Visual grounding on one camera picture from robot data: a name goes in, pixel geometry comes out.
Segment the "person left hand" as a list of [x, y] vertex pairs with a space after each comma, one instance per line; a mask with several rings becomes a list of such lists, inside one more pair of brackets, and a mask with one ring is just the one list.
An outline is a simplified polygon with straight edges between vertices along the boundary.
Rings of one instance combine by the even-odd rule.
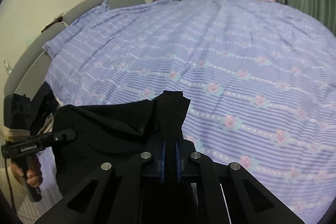
[[[17, 179], [17, 181], [20, 181], [21, 177], [24, 176], [24, 172], [22, 169], [15, 163], [14, 161], [10, 162], [10, 169], [12, 171], [12, 174]], [[39, 162], [39, 159], [37, 156], [34, 156], [31, 161], [31, 165], [29, 167], [29, 170], [26, 172], [26, 183], [30, 185], [33, 188], [37, 188], [41, 186], [43, 182], [42, 172], [41, 172], [41, 164]]]

